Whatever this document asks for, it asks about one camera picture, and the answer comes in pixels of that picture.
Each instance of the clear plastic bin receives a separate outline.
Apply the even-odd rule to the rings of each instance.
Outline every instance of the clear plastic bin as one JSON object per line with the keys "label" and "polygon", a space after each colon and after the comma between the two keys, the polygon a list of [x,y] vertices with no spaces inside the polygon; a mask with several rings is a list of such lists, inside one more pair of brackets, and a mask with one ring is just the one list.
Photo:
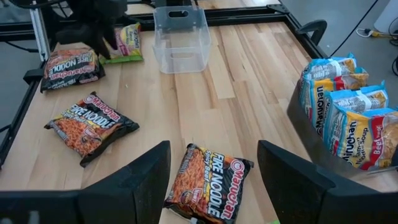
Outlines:
{"label": "clear plastic bin", "polygon": [[154,18],[153,47],[160,71],[203,71],[211,45],[204,10],[192,6],[157,7]]}

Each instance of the maruchan ramen package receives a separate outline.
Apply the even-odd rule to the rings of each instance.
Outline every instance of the maruchan ramen package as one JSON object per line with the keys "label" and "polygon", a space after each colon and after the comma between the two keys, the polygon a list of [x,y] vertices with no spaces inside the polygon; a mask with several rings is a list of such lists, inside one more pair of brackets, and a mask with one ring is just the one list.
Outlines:
{"label": "maruchan ramen package", "polygon": [[135,131],[139,125],[116,112],[92,92],[44,126],[54,131],[83,158],[86,167],[112,142]]}
{"label": "maruchan ramen package", "polygon": [[234,223],[253,165],[189,144],[164,207],[202,223]]}
{"label": "maruchan ramen package", "polygon": [[45,65],[40,91],[97,81],[105,76],[94,50],[89,48],[58,50]]}
{"label": "maruchan ramen package", "polygon": [[357,68],[357,71],[363,73],[342,75],[323,80],[303,79],[302,89],[300,91],[300,103],[313,127],[317,130],[317,133],[320,136],[322,136],[323,131],[325,92],[352,90],[365,86],[369,75],[361,68]]}
{"label": "maruchan ramen package", "polygon": [[346,58],[313,59],[304,68],[302,76],[311,80],[322,80],[352,74],[355,68],[356,59],[352,54],[349,54]]}
{"label": "maruchan ramen package", "polygon": [[367,110],[387,108],[389,97],[384,81],[381,85],[362,87],[359,90],[327,91],[325,93],[325,109],[323,117],[323,141],[329,145],[329,135],[333,131],[333,119],[338,113],[337,106],[363,113]]}
{"label": "maruchan ramen package", "polygon": [[398,111],[381,108],[359,114],[338,109],[328,146],[334,155],[362,170],[397,165]]}
{"label": "maruchan ramen package", "polygon": [[102,55],[99,60],[104,63],[119,63],[143,60],[141,54],[141,45],[139,33],[141,31],[140,23],[132,24],[123,28],[115,29],[116,42],[118,49],[114,50],[107,42],[105,42],[110,54],[111,59],[106,59]]}

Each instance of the gray floor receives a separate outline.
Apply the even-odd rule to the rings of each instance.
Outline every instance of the gray floor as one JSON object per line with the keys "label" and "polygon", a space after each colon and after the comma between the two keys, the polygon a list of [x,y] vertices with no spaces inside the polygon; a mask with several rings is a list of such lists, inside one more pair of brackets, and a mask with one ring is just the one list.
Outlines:
{"label": "gray floor", "polygon": [[[282,0],[301,24],[325,19],[328,28],[320,42],[320,47],[330,55],[351,32],[363,17],[374,0]],[[362,28],[373,28],[373,23],[384,9],[388,0],[379,0],[374,9],[360,24]],[[2,8],[0,4],[0,21],[17,22],[29,20],[29,13],[14,6]],[[35,41],[15,42],[15,44],[36,48]],[[391,63],[398,55],[398,47],[393,47],[386,39],[364,39],[353,34],[345,45],[337,51],[336,56],[355,54],[360,66],[369,74],[369,84],[386,80],[391,98],[391,106],[398,105],[398,77],[391,72]],[[0,43],[0,127],[9,124],[24,96],[27,85],[22,80],[25,72],[37,68],[40,63],[37,54],[30,54],[5,43]]]}

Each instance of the wooden table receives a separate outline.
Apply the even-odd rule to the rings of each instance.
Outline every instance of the wooden table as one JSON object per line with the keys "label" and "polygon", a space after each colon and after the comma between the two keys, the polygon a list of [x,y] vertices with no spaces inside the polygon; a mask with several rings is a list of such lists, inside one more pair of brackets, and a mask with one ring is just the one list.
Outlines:
{"label": "wooden table", "polygon": [[[204,8],[275,3],[273,0],[200,1]],[[147,6],[129,6],[134,14]],[[0,190],[79,189],[110,175],[162,140],[170,140],[170,186],[188,143],[257,164],[257,141],[268,140],[309,160],[286,109],[310,57],[284,23],[211,27],[211,52],[202,73],[159,72],[153,32],[141,34],[144,62],[106,65],[107,76],[86,85],[41,94],[38,90],[0,172]],[[92,91],[141,128],[111,144],[87,168],[53,131],[50,119]],[[380,191],[398,189],[396,173],[358,182]],[[276,220],[256,165],[244,184],[237,223]],[[161,223],[186,223],[163,210]]]}

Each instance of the black metal frame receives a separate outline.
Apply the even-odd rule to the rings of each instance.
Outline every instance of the black metal frame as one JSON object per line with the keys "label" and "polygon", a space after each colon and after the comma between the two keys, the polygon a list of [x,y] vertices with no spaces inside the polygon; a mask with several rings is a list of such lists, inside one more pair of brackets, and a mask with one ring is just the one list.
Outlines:
{"label": "black metal frame", "polygon": [[[295,19],[295,17],[281,4],[268,5],[262,7],[238,7],[229,9],[206,9],[205,16],[208,26],[228,26],[238,24],[257,24],[266,22],[284,22],[291,30],[295,38],[301,43],[303,48],[307,51],[311,58],[325,58],[325,53],[317,47],[318,43],[307,34],[307,32],[314,31],[316,42],[320,40],[324,33],[326,26],[325,22],[321,22],[322,27],[312,25],[310,29],[301,29],[303,26]],[[132,22],[140,22],[142,31],[154,30],[154,17],[152,14],[138,14],[126,16],[116,21],[117,26],[126,26]],[[60,21],[60,25],[67,26],[74,23],[73,20]],[[32,24],[29,22],[0,25],[0,41],[9,40],[32,40],[34,37],[34,30]],[[11,148],[15,139],[17,131],[21,126],[22,120],[29,108],[30,102],[33,99],[35,91],[40,83],[39,78],[30,78],[29,88],[25,94],[24,99],[17,111],[17,114],[12,121],[11,128],[6,133],[2,144],[0,145],[0,166]]]}

